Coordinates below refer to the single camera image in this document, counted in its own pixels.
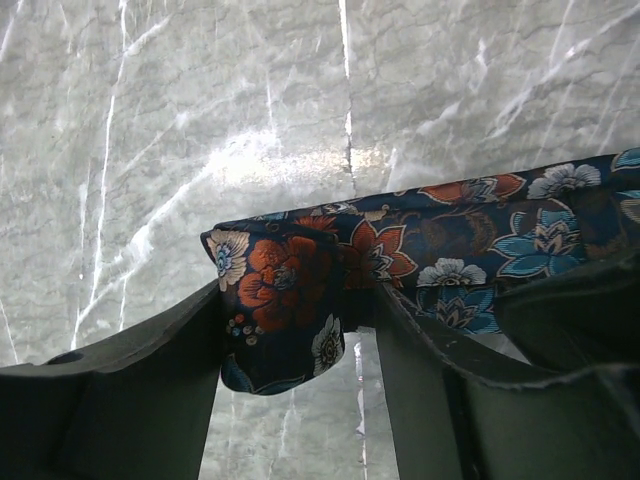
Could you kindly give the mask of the dark floral patterned necktie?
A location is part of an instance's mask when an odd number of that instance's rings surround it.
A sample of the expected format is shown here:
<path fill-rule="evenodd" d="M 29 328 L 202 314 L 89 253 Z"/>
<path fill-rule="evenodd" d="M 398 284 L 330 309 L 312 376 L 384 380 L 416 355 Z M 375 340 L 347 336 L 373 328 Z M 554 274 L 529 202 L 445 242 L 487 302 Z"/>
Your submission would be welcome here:
<path fill-rule="evenodd" d="M 269 396 L 325 373 L 388 284 L 464 334 L 496 297 L 639 243 L 630 149 L 224 222 L 201 236 L 224 307 L 221 377 Z"/>

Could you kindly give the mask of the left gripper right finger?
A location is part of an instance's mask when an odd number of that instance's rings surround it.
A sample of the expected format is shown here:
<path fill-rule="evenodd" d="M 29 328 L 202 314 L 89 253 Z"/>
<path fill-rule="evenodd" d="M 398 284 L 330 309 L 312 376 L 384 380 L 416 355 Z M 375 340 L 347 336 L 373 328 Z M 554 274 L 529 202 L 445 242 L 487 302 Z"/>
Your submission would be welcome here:
<path fill-rule="evenodd" d="M 639 370 L 558 374 L 415 316 L 376 289 L 376 336 L 403 479 L 635 479 Z"/>

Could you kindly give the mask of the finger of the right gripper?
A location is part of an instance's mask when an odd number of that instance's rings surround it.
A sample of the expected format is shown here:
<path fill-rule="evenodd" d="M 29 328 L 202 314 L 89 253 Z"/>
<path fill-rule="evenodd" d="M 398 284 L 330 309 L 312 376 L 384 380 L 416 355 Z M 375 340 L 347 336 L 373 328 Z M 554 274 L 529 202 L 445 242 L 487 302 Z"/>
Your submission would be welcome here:
<path fill-rule="evenodd" d="M 501 331 L 532 364 L 639 363 L 639 251 L 627 249 L 498 296 Z"/>

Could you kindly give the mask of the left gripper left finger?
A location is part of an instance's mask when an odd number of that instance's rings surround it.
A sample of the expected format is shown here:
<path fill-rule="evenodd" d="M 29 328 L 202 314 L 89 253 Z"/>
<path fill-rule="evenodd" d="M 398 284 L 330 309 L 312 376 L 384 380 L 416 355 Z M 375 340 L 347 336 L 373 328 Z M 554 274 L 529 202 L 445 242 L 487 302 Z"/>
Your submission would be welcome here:
<path fill-rule="evenodd" d="M 210 283 L 41 365 L 1 371 L 5 479 L 195 479 L 220 371 Z"/>

